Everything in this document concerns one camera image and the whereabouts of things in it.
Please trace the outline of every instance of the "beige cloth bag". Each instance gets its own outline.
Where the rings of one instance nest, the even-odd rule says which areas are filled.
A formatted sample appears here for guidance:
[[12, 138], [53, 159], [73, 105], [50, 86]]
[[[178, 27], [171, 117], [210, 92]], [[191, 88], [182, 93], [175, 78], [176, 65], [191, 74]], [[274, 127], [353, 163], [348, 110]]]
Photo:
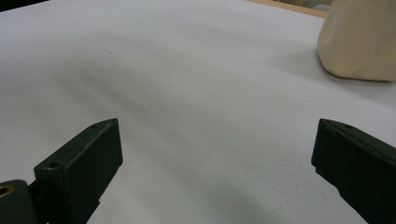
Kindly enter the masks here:
[[396, 80], [396, 0], [334, 0], [318, 55], [338, 77]]

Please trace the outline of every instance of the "white table surface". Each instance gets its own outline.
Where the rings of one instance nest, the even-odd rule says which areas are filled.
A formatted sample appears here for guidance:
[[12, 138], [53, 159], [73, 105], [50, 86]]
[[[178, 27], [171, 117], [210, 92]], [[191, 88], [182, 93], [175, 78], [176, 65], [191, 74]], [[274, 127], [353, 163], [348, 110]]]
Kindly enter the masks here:
[[396, 86], [328, 75], [323, 19], [243, 0], [48, 1], [0, 13], [0, 182], [119, 118], [90, 223], [365, 223], [315, 173], [320, 118], [396, 146]]

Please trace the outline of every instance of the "screw hole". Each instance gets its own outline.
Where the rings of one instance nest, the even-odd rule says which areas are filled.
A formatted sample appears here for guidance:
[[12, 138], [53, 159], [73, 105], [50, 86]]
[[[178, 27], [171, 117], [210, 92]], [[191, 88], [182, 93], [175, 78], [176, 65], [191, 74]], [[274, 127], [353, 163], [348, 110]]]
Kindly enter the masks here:
[[0, 186], [0, 198], [6, 197], [14, 190], [13, 186]]
[[50, 169], [56, 169], [60, 167], [62, 164], [59, 161], [53, 161], [52, 163], [49, 164]]

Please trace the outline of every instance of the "table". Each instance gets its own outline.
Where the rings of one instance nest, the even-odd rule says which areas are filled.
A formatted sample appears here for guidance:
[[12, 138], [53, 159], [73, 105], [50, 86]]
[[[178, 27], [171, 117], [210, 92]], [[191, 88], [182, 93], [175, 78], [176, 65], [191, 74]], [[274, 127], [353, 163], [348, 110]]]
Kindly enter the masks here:
[[0, 182], [120, 120], [90, 223], [364, 223], [310, 164], [318, 120], [396, 146], [396, 86], [330, 76], [322, 18], [241, 0], [48, 1], [0, 13]]

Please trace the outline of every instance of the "black plastic part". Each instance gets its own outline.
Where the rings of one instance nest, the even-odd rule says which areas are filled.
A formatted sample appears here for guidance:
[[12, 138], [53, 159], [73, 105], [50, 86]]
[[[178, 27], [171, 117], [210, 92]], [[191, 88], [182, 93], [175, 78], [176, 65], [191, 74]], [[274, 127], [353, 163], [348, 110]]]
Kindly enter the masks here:
[[0, 223], [39, 224], [29, 188], [23, 180], [0, 184]]
[[122, 164], [120, 129], [109, 119], [85, 129], [22, 180], [0, 183], [0, 224], [83, 224]]
[[87, 223], [122, 164], [119, 124], [93, 124], [35, 167], [49, 223]]
[[396, 148], [350, 125], [321, 119], [312, 164], [368, 223], [396, 223]]
[[26, 7], [47, 1], [49, 0], [2, 0], [2, 3], [0, 4], [0, 11], [6, 11], [17, 7]]

